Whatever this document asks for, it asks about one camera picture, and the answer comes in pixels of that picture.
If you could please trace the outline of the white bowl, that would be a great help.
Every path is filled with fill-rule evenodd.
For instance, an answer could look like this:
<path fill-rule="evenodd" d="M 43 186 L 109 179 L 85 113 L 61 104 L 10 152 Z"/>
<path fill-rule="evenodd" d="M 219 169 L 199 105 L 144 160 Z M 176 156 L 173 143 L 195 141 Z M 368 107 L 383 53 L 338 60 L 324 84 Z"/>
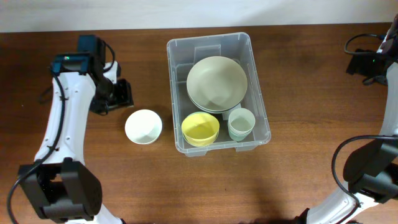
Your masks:
<path fill-rule="evenodd" d="M 138 110 L 128 117 L 124 130 L 133 143 L 152 144 L 162 132 L 162 120 L 152 110 Z"/>

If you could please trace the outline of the yellow bowl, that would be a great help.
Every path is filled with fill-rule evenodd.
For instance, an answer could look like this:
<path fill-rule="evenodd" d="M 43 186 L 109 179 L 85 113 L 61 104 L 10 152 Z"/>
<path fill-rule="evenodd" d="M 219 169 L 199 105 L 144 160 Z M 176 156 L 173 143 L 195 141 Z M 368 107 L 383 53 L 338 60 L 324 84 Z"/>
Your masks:
<path fill-rule="evenodd" d="M 211 114 L 195 114 L 186 117 L 181 125 L 185 140 L 195 147 L 213 144 L 220 131 L 220 122 Z"/>

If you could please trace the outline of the cream plate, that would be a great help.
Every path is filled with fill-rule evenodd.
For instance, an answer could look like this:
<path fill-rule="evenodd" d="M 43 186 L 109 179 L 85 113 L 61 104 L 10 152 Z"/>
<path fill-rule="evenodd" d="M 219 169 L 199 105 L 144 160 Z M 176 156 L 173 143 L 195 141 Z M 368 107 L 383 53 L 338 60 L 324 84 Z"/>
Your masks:
<path fill-rule="evenodd" d="M 243 100 L 248 89 L 248 78 L 234 60 L 212 56 L 191 68 L 186 84 L 194 104 L 218 113 L 235 107 Z"/>

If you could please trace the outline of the clear plastic storage bin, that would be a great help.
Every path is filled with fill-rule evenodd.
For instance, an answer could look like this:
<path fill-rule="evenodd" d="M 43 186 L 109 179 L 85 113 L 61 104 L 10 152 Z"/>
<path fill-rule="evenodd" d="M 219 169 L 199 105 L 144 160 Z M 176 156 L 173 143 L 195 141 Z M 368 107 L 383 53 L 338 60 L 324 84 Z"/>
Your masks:
<path fill-rule="evenodd" d="M 167 54 L 174 121 L 174 141 L 179 152 L 188 157 L 196 157 L 204 156 L 208 151 L 232 147 L 237 152 L 250 151 L 260 145 L 267 144 L 271 140 L 271 130 L 248 34 L 237 32 L 172 39 L 167 43 Z M 248 89 L 237 108 L 250 110 L 256 118 L 256 123 L 251 133 L 242 141 L 234 141 L 228 133 L 230 112 L 217 113 L 215 117 L 220 122 L 220 131 L 217 139 L 209 146 L 195 147 L 186 142 L 181 130 L 183 120 L 188 115 L 200 111 L 188 97 L 186 81 L 188 73 L 194 64 L 211 56 L 228 57 L 238 63 L 245 71 L 248 79 Z"/>

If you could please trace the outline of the beige plate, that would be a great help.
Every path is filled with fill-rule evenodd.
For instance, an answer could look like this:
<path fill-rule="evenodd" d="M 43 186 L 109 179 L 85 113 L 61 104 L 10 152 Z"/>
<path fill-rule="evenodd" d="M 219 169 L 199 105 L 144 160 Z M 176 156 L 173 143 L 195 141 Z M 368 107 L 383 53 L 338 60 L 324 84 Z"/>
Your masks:
<path fill-rule="evenodd" d="M 225 113 L 238 106 L 244 99 L 244 95 L 218 96 L 212 94 L 211 96 L 204 96 L 199 94 L 191 95 L 188 93 L 188 96 L 199 109 L 214 114 Z"/>

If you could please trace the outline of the cream plastic cup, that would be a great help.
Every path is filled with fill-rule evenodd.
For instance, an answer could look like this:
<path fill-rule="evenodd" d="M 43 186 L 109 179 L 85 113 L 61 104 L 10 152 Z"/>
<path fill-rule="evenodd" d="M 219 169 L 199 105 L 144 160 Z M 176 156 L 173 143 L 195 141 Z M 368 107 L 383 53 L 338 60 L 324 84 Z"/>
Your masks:
<path fill-rule="evenodd" d="M 246 108 L 233 110 L 228 117 L 230 128 L 239 134 L 250 132 L 255 126 L 256 118 L 254 114 Z"/>

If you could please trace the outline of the grey plastic cup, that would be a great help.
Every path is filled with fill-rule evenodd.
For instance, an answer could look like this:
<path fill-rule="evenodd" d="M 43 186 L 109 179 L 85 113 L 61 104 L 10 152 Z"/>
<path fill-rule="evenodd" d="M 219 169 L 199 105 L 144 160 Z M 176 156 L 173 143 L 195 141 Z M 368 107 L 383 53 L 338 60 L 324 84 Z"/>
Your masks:
<path fill-rule="evenodd" d="M 252 129 L 249 129 L 248 131 L 238 131 L 234 129 L 231 125 L 228 125 L 228 131 L 234 136 L 247 136 L 252 131 Z"/>

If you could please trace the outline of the green plastic cup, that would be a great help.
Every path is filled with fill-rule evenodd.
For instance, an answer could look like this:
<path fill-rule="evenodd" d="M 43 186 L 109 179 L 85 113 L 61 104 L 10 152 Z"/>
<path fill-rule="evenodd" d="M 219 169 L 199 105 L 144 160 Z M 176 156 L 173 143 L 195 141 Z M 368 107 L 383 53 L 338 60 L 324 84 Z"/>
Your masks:
<path fill-rule="evenodd" d="M 236 134 L 234 132 L 229 132 L 229 136 L 232 140 L 234 141 L 242 141 L 243 139 L 245 139 L 249 134 L 245 133 L 245 134 Z"/>

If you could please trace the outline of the mint green bowl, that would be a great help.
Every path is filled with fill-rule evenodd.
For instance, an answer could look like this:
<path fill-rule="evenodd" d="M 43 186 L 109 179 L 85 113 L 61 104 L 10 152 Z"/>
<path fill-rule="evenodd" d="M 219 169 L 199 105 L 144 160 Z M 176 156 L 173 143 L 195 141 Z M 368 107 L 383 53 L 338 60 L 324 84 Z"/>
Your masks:
<path fill-rule="evenodd" d="M 189 114 L 187 117 L 195 115 L 195 114 L 206 114 L 206 112 L 204 112 L 204 111 L 196 111 L 194 113 Z"/>

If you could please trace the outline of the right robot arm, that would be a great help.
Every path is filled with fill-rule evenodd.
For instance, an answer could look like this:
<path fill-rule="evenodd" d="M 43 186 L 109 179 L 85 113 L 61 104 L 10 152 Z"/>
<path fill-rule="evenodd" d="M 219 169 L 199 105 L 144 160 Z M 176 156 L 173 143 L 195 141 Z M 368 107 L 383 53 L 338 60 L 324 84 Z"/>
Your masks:
<path fill-rule="evenodd" d="M 350 75 L 363 75 L 363 85 L 380 83 L 388 87 L 384 121 L 378 135 L 355 136 L 334 151 L 331 173 L 338 188 L 316 207 L 294 218 L 294 223 L 354 223 L 354 217 L 368 208 L 397 199 L 397 20 L 384 35 L 376 51 L 344 49 L 352 59 L 346 69 Z M 344 181 L 336 174 L 336 159 L 349 143 L 369 142 L 353 151 L 343 168 Z"/>

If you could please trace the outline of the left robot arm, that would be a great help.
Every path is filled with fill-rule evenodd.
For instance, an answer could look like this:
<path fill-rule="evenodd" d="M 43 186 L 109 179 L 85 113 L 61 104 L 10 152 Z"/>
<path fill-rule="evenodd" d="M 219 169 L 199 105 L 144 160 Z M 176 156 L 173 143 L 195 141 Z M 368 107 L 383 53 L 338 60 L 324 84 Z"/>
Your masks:
<path fill-rule="evenodd" d="M 101 116 L 133 106 L 129 82 L 111 47 L 81 35 L 77 51 L 57 55 L 50 65 L 52 106 L 44 140 L 33 164 L 21 165 L 13 189 L 21 187 L 39 218 L 55 223 L 124 223 L 103 205 L 98 178 L 84 162 L 88 114 Z"/>

